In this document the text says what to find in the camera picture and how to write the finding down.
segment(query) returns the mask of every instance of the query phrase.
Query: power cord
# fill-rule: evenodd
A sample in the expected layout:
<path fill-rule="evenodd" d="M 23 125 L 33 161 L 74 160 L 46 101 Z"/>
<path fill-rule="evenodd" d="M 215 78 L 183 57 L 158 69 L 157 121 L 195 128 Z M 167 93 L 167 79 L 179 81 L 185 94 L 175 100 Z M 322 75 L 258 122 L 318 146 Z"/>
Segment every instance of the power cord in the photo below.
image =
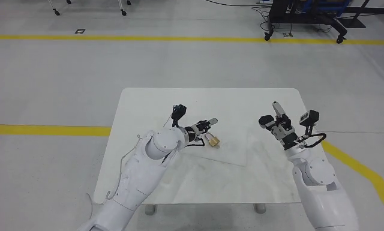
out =
<path fill-rule="evenodd" d="M 330 25 L 328 28 L 326 28 L 326 29 L 323 29 L 323 28 L 321 27 L 321 25 L 319 25 L 318 28 L 314 28 L 313 30 L 314 30 L 315 32 L 329 33 L 329 32 L 331 31 L 331 29 L 332 29 L 332 26 L 331 26 L 331 25 Z"/>
<path fill-rule="evenodd" d="M 211 2 L 213 4 L 219 4 L 219 5 L 231 6 L 231 7 L 255 7 L 255 6 L 258 6 L 258 7 L 271 7 L 270 5 L 236 5 L 236 4 L 224 4 L 224 3 L 215 2 L 215 1 L 212 1 L 212 0 L 204 0 L 204 1 L 208 1 L 208 2 Z"/>
<path fill-rule="evenodd" d="M 359 17 L 364 17 L 364 16 L 373 16 L 373 15 L 379 15 L 379 14 L 363 14 L 363 15 L 359 15 Z M 347 17 L 338 17 L 337 19 L 347 19 L 349 17 L 354 17 L 355 15 L 353 16 L 347 16 Z"/>

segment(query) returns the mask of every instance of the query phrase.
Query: table leg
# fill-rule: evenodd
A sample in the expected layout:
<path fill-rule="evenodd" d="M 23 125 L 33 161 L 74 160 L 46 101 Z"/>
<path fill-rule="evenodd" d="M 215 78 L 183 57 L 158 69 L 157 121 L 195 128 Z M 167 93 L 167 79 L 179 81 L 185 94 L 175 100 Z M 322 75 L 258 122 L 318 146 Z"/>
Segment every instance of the table leg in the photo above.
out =
<path fill-rule="evenodd" d="M 146 215 L 154 215 L 157 209 L 157 205 L 145 205 L 145 214 Z"/>
<path fill-rule="evenodd" d="M 255 212 L 257 212 L 258 214 L 264 214 L 265 211 L 266 211 L 265 203 L 254 203 L 254 204 L 253 204 L 253 209 L 254 209 Z"/>

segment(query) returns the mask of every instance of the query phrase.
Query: black metal frame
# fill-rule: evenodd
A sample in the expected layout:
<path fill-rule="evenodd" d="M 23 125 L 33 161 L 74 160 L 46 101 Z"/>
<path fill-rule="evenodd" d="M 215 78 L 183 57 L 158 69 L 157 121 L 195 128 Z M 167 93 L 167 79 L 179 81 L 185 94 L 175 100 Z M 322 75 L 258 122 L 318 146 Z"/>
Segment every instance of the black metal frame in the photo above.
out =
<path fill-rule="evenodd" d="M 366 26 L 360 20 L 358 20 L 358 17 L 362 13 L 362 11 L 365 9 L 365 6 L 367 6 L 369 1 L 370 0 L 364 1 L 364 3 L 361 5 L 359 10 L 356 12 L 356 15 L 352 19 L 340 18 L 339 22 L 342 23 L 346 28 L 366 28 Z"/>
<path fill-rule="evenodd" d="M 265 33 L 264 39 L 268 41 L 274 33 L 274 23 L 307 23 L 307 24 L 324 24 L 331 25 L 339 36 L 336 40 L 337 43 L 342 43 L 347 34 L 347 30 L 337 20 L 335 16 L 317 11 L 320 0 L 314 0 L 312 3 L 311 11 L 306 13 L 297 14 L 296 10 L 299 6 L 300 0 L 294 0 L 292 8 L 289 13 L 286 13 L 291 0 L 274 0 L 271 10 L 268 14 L 267 24 L 268 31 Z"/>

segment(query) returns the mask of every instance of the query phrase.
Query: yellow floor line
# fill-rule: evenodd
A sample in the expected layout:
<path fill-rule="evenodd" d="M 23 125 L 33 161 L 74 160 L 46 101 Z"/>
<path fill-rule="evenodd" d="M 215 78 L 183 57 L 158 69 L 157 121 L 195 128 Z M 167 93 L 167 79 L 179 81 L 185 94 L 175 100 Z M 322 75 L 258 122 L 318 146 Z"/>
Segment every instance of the yellow floor line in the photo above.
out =
<path fill-rule="evenodd" d="M 56 135 L 108 137 L 111 127 L 0 125 L 0 135 Z"/>
<path fill-rule="evenodd" d="M 263 37 L 182 37 L 182 36 L 110 36 L 110 35 L 0 35 L 0 40 L 68 41 L 178 41 L 221 43 L 267 43 Z M 271 38 L 269 43 L 336 44 L 335 39 Z M 345 40 L 343 44 L 384 45 L 384 40 Z"/>
<path fill-rule="evenodd" d="M 0 125 L 0 135 L 54 135 L 54 136 L 98 136 L 108 137 L 110 127 L 85 126 L 40 126 L 40 125 Z M 376 189 L 384 204 L 384 180 L 375 171 L 364 166 L 358 160 L 336 148 L 327 141 L 322 142 L 324 151 L 367 178 Z"/>
<path fill-rule="evenodd" d="M 333 157 L 340 160 L 342 163 L 349 166 L 351 169 L 371 181 L 373 187 L 376 189 L 376 192 L 380 197 L 380 200 L 384 204 L 384 180 L 378 173 L 363 165 L 358 160 L 352 158 L 327 141 L 323 141 L 322 146 L 324 151 L 331 154 Z"/>

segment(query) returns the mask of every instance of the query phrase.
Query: white cable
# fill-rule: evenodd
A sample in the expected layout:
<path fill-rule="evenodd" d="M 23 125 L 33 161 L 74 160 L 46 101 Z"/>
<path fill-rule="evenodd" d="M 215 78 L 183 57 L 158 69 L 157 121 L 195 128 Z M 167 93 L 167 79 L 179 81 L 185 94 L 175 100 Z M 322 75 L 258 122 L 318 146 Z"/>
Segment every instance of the white cable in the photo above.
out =
<path fill-rule="evenodd" d="M 164 128 L 164 127 L 166 126 L 166 124 L 168 123 L 170 117 L 171 117 L 171 115 L 169 115 L 167 121 L 164 123 L 163 128 Z M 135 146 L 134 146 L 131 150 L 129 150 L 126 154 L 124 154 L 124 156 L 122 156 L 121 159 L 120 159 L 120 175 L 119 175 L 119 180 L 118 180 L 118 186 L 115 188 L 115 191 L 113 192 L 113 195 L 112 195 L 112 196 L 109 196 L 109 194 L 110 194 L 110 190 L 109 190 L 109 191 L 107 192 L 107 194 L 106 194 L 106 198 L 104 199 L 104 201 L 103 201 L 102 203 L 96 203 L 95 201 L 93 201 L 91 195 L 90 195 L 89 193 L 87 193 L 87 195 L 88 195 L 88 197 L 89 197 L 89 200 L 91 201 L 91 215 L 89 216 L 89 219 L 91 219 L 91 217 L 92 217 L 92 213 L 93 213 L 93 205 L 103 205 L 103 204 L 105 204 L 105 202 L 106 202 L 107 200 L 110 200 L 110 199 L 112 199 L 112 198 L 115 196 L 115 194 L 116 194 L 116 192 L 117 192 L 117 190 L 118 190 L 118 188 L 119 188 L 120 180 L 121 180 L 121 175 L 122 175 L 122 170 L 121 170 L 121 169 L 122 169 L 122 160 L 123 160 L 123 159 L 124 159 L 130 152 L 132 152 L 133 150 L 136 149 L 137 145 L 138 145 L 139 142 L 140 142 L 140 139 L 142 139 L 142 138 L 140 137 L 139 134 L 137 135 L 137 138 L 138 138 L 138 140 L 137 140 L 137 143 L 135 144 Z"/>

